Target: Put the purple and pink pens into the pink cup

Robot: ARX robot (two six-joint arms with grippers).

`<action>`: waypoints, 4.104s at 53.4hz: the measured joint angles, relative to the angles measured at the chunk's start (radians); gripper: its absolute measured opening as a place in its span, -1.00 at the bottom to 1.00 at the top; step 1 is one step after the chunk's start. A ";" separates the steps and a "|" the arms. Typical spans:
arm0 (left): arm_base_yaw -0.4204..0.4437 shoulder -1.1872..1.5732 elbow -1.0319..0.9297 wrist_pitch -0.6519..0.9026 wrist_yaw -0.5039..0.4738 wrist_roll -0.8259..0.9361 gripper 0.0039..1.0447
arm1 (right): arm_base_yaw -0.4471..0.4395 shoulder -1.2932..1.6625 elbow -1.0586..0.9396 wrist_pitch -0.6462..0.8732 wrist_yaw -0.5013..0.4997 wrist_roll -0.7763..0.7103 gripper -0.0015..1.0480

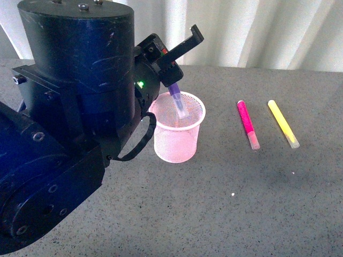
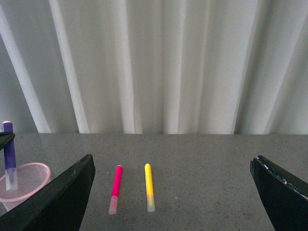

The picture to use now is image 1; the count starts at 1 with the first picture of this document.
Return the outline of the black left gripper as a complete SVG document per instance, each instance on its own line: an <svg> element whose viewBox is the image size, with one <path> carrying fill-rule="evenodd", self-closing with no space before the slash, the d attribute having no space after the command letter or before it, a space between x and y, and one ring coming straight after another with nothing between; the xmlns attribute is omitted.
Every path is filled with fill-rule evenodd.
<svg viewBox="0 0 343 257"><path fill-rule="evenodd" d="M192 35L169 51L160 37L152 33L134 48L136 63L145 64L155 77L169 87L183 78L183 71L178 64L173 64L178 58L203 42L204 37L194 24L190 28Z"/></svg>

